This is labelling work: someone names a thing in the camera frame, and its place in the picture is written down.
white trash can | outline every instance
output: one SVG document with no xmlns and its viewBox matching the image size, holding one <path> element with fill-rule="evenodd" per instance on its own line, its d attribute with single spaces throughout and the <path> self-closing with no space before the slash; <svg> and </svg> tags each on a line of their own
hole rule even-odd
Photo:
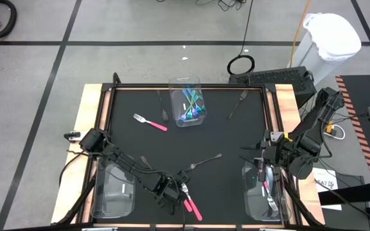
<svg viewBox="0 0 370 231">
<path fill-rule="evenodd" d="M 308 31 L 294 53 L 292 67 L 305 66 L 313 73 L 314 85 L 361 48 L 355 29 L 334 13 L 309 13 L 303 27 Z"/>
</svg>

metal fork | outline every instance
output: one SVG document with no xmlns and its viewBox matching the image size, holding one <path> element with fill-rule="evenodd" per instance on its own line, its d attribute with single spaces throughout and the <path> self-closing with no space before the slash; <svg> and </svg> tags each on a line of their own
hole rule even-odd
<svg viewBox="0 0 370 231">
<path fill-rule="evenodd" d="M 209 159 L 206 159 L 206 160 L 201 161 L 201 162 L 196 163 L 196 164 L 189 165 L 187 168 L 184 169 L 184 171 L 191 171 L 192 169 L 195 169 L 199 164 L 203 164 L 203 163 L 208 162 L 210 160 L 213 160 L 213 159 L 216 159 L 216 158 L 220 158 L 221 156 L 222 156 L 222 153 L 218 153 L 214 157 L 211 157 Z"/>
<path fill-rule="evenodd" d="M 159 101 L 161 102 L 161 108 L 162 108 L 162 120 L 166 123 L 168 122 L 168 114 L 165 112 L 164 105 L 162 104 L 162 98 L 161 98 L 161 93 L 159 90 L 157 90 L 158 96 L 159 96 Z"/>
<path fill-rule="evenodd" d="M 232 115 L 234 114 L 236 108 L 238 107 L 239 103 L 241 103 L 242 100 L 244 100 L 248 95 L 248 90 L 244 90 L 241 95 L 239 96 L 239 101 L 238 103 L 235 105 L 235 108 L 234 110 L 229 114 L 228 118 L 227 119 L 231 119 Z"/>
<path fill-rule="evenodd" d="M 268 194 L 268 198 L 267 199 L 268 199 L 268 204 L 269 204 L 270 208 L 273 211 L 278 211 L 278 206 L 276 206 L 276 203 L 275 203 L 274 199 L 270 195 L 268 183 L 265 181 L 263 183 L 263 186 L 265 186 L 265 189 L 267 190 L 267 194 Z"/>
</svg>

black metal frame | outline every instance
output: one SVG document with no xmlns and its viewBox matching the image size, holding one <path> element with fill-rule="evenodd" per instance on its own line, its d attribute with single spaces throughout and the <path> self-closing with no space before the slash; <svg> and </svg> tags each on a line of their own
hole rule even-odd
<svg viewBox="0 0 370 231">
<path fill-rule="evenodd" d="M 98 128 L 100 125 L 100 119 L 101 115 L 103 112 L 103 104 L 104 104 L 104 99 L 105 99 L 105 93 L 110 90 L 110 98 L 109 98 L 109 104 L 108 104 L 108 110 L 107 110 L 107 116 L 105 120 L 105 127 L 104 130 L 106 132 L 112 132 L 110 131 L 110 126 L 112 121 L 110 118 L 112 117 L 113 113 L 113 106 L 114 106 L 114 98 L 115 94 L 118 88 L 137 88 L 137 89 L 149 89 L 149 88 L 167 88 L 168 89 L 168 84 L 166 83 L 120 83 L 120 81 L 114 79 L 114 83 L 103 83 L 102 88 L 101 88 L 101 96 L 100 96 L 100 102 L 98 106 L 98 111 L 96 113 L 96 121 L 95 121 L 95 128 Z M 244 84 L 228 84 L 228 83 L 218 83 L 218 84 L 212 84 L 212 83 L 202 83 L 201 84 L 201 89 L 209 89 L 209 88 L 216 88 L 216 89 L 229 89 L 229 88 L 234 88 L 234 89 L 259 89 L 261 91 L 261 97 L 262 97 L 262 102 L 264 106 L 264 113 L 265 113 L 265 118 L 266 122 L 268 124 L 268 129 L 273 130 L 274 128 L 272 127 L 272 119 L 270 116 L 270 110 L 269 110 L 269 102 L 268 102 L 268 97 L 267 97 L 267 92 L 270 91 L 272 94 L 272 102 L 274 104 L 274 110 L 275 110 L 275 117 L 277 120 L 277 126 L 279 131 L 283 131 L 283 124 L 282 124 L 282 118 L 281 118 L 281 112 L 279 109 L 279 103 L 278 103 L 278 97 L 276 96 L 276 88 L 275 84 L 257 84 L 257 85 L 250 85 L 246 86 Z M 84 184 L 83 184 L 83 190 L 86 189 L 87 184 L 89 183 L 89 179 L 91 176 L 91 171 L 92 171 L 92 165 L 93 165 L 93 160 L 89 159 L 87 163 L 87 168 L 84 174 Z M 78 213 L 77 217 L 77 222 L 82 222 L 82 214 L 85 208 L 85 204 L 82 205 L 80 212 Z M 297 207 L 293 204 L 293 213 L 295 214 L 295 221 L 297 224 L 302 225 L 301 222 L 301 216 L 299 213 L 299 210 Z M 89 222 L 94 223 L 94 218 L 90 215 L 89 216 Z M 283 221 L 282 224 L 284 226 L 289 225 L 289 221 Z"/>
</svg>

pink handle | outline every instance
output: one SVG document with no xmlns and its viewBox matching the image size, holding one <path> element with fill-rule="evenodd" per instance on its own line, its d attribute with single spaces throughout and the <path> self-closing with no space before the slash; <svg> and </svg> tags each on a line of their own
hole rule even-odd
<svg viewBox="0 0 370 231">
<path fill-rule="evenodd" d="M 187 210 L 188 212 L 192 212 L 192 207 L 191 207 L 191 205 L 188 203 L 188 201 L 187 201 L 187 200 L 184 200 L 184 205 L 185 205 L 186 210 Z"/>
<path fill-rule="evenodd" d="M 152 126 L 154 126 L 154 127 L 157 127 L 157 128 L 159 128 L 159 129 L 161 129 L 161 130 L 162 130 L 162 131 L 164 131 L 164 132 L 168 131 L 168 129 L 167 129 L 166 127 L 164 127 L 164 126 L 162 126 L 162 125 L 159 125 L 159 124 L 157 124 L 157 123 L 151 122 L 150 124 L 151 124 Z"/>
<path fill-rule="evenodd" d="M 189 199 L 189 202 L 191 203 L 193 212 L 195 213 L 198 221 L 202 221 L 202 216 L 200 215 L 199 210 L 198 210 L 197 206 L 194 204 L 193 200 Z"/>
</svg>

wooden frame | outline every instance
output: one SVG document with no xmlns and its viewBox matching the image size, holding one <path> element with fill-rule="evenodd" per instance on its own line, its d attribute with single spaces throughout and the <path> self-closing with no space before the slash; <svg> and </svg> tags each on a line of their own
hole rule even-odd
<svg viewBox="0 0 370 231">
<path fill-rule="evenodd" d="M 94 127 L 96 114 L 98 111 L 98 104 L 100 102 L 102 84 L 87 84 L 84 87 L 84 92 L 82 94 L 80 108 L 78 111 L 78 116 L 76 118 L 74 130 L 89 130 Z M 118 88 L 118 90 L 139 90 L 138 88 L 126 87 Z M 281 120 L 283 129 L 285 132 L 291 132 L 301 121 L 299 118 L 299 112 L 297 110 L 296 100 L 294 96 L 294 91 L 291 85 L 276 85 L 276 96 L 279 105 L 279 111 L 281 112 Z M 272 100 L 272 94 L 267 93 L 270 119 L 272 121 L 272 127 L 274 131 L 278 130 L 278 122 L 276 117 L 276 108 Z M 105 92 L 105 97 L 103 100 L 103 108 L 100 117 L 99 127 L 104 129 L 106 123 L 106 116 L 108 112 L 110 99 L 110 91 Z M 78 144 L 71 144 L 69 147 L 73 151 L 81 151 Z M 67 156 L 67 162 L 69 162 L 74 156 L 74 154 L 69 153 Z M 57 222 L 63 218 L 68 210 L 72 207 L 73 203 L 79 197 L 82 184 L 84 181 L 85 168 L 87 166 L 87 157 L 78 157 L 74 163 L 72 163 L 67 171 L 62 177 L 62 184 L 60 186 L 57 202 L 55 204 L 55 209 L 51 222 Z M 91 176 L 95 172 L 95 167 L 91 169 Z M 317 220 L 324 223 L 323 213 L 321 205 L 319 203 L 318 193 L 316 191 L 316 185 L 314 182 L 313 175 L 311 174 L 306 180 L 299 181 L 299 188 L 302 192 L 307 192 L 301 195 L 301 200 L 306 205 L 308 210 L 315 216 Z M 85 209 L 82 216 L 82 222 L 89 222 L 89 213 L 91 209 L 93 192 L 91 191 L 85 202 Z M 291 211 L 292 200 L 287 198 L 288 207 Z M 294 214 L 292 212 L 290 223 L 295 223 Z M 95 227 L 150 227 L 149 224 L 94 224 Z M 178 224 L 158 224 L 157 228 L 180 228 L 182 225 Z M 236 225 L 186 225 L 186 227 L 193 228 L 236 228 Z M 242 225 L 242 228 L 283 228 L 283 225 Z"/>
</svg>

